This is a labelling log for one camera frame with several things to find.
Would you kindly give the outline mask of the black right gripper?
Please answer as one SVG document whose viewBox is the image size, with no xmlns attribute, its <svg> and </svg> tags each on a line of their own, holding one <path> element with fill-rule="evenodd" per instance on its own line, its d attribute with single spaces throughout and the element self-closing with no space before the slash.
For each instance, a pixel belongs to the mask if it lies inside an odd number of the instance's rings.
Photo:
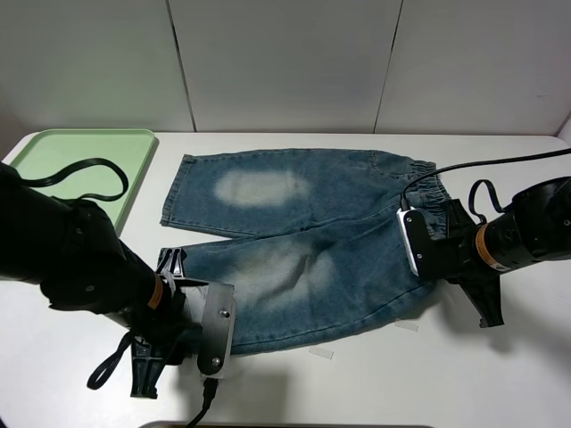
<svg viewBox="0 0 571 428">
<path fill-rule="evenodd" d="M 476 232 L 481 226 L 469 216 L 459 199 L 444 202 L 442 206 L 446 235 L 433 240 L 434 259 L 428 278 L 460 285 L 480 316 L 481 328 L 504 325 L 500 274 L 488 267 L 476 251 Z"/>
</svg>

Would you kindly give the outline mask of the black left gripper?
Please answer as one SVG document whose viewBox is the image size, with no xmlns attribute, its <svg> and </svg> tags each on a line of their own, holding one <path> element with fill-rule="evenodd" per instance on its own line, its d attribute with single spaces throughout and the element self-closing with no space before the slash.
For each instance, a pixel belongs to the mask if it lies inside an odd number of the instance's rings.
<svg viewBox="0 0 571 428">
<path fill-rule="evenodd" d="M 205 282 L 184 276 L 186 252 L 161 249 L 151 296 L 125 309 L 137 336 L 130 346 L 132 398 L 157 398 L 156 384 L 168 364 L 180 364 L 198 352 L 208 292 Z"/>
</svg>

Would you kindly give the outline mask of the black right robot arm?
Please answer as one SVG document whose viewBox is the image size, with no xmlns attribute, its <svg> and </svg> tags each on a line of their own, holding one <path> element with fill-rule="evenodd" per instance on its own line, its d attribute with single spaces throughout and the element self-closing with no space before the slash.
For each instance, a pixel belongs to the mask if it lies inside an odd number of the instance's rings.
<svg viewBox="0 0 571 428">
<path fill-rule="evenodd" d="M 570 258 L 570 178 L 533 185 L 500 206 L 491 181 L 476 181 L 468 207 L 443 203 L 445 237 L 431 243 L 418 272 L 457 284 L 479 313 L 482 328 L 504 324 L 501 276 L 543 261 Z"/>
</svg>

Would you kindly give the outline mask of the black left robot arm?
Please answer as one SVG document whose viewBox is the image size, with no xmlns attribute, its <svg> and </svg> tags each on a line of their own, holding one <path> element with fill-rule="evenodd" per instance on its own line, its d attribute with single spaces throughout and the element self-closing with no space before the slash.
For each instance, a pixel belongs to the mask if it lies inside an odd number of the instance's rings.
<svg viewBox="0 0 571 428">
<path fill-rule="evenodd" d="M 118 348 L 89 376 L 91 390 L 111 377 L 125 351 L 131 353 L 136 398 L 156 399 L 156 384 L 167 365 L 197 352 L 202 328 L 185 314 L 188 278 L 163 265 L 152 269 L 118 236 L 99 202 L 121 193 L 84 193 L 75 199 L 40 191 L 82 169 L 106 167 L 128 190 L 128 177 L 110 160 L 80 160 L 50 177 L 24 179 L 1 166 L 1 277 L 36 284 L 58 311 L 89 311 L 127 329 Z"/>
</svg>

